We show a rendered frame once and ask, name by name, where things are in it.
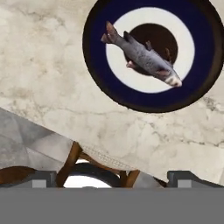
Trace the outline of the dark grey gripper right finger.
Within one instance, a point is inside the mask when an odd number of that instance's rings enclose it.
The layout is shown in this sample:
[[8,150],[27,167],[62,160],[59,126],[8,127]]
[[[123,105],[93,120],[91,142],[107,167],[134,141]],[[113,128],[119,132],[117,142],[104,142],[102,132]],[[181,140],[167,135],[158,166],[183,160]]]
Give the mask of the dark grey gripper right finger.
[[167,178],[171,188],[223,188],[223,185],[198,178],[190,171],[168,171]]

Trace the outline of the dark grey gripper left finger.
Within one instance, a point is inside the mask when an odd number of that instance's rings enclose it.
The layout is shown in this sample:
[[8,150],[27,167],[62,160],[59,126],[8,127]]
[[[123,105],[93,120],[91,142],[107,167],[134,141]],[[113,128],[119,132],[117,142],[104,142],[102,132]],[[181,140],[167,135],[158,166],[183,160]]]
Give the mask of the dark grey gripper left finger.
[[55,187],[56,172],[55,171],[36,171],[24,180],[8,184],[8,187],[16,188],[51,188]]

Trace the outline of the grey fish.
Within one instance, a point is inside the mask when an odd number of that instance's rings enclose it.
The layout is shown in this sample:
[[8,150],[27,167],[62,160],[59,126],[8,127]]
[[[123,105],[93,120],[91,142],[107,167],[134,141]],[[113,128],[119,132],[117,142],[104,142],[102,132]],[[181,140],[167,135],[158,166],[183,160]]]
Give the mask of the grey fish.
[[121,36],[117,29],[106,22],[106,32],[101,36],[101,42],[120,48],[129,58],[128,68],[142,68],[148,75],[156,78],[173,88],[180,88],[183,83],[171,63],[170,51],[166,49],[167,59],[163,59],[147,40],[145,44],[138,42],[129,32]]

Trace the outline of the wooden stool with white seat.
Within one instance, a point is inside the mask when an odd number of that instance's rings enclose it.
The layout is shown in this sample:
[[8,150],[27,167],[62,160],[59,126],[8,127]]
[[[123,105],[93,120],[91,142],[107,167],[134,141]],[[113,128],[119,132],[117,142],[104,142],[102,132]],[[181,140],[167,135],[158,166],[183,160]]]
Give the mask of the wooden stool with white seat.
[[[35,172],[47,171],[20,165],[2,168],[0,169],[0,187],[8,187],[8,184],[24,180]],[[71,177],[86,176],[96,178],[110,187],[132,188],[140,174],[139,170],[126,172],[102,165],[85,153],[76,142],[73,142],[62,168],[54,172],[56,172],[55,187],[66,187],[65,183]]]

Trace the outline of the blue and white round plate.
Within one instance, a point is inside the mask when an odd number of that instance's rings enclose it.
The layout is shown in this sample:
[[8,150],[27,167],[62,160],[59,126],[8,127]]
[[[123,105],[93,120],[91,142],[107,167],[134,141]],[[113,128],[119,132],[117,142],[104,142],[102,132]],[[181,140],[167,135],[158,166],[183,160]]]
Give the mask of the blue and white round plate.
[[[107,22],[141,43],[150,41],[161,57],[169,49],[182,86],[128,69],[128,55],[101,42]],[[82,51],[94,82],[111,100],[135,111],[167,113],[196,102],[219,78],[224,25],[209,0],[94,0]]]

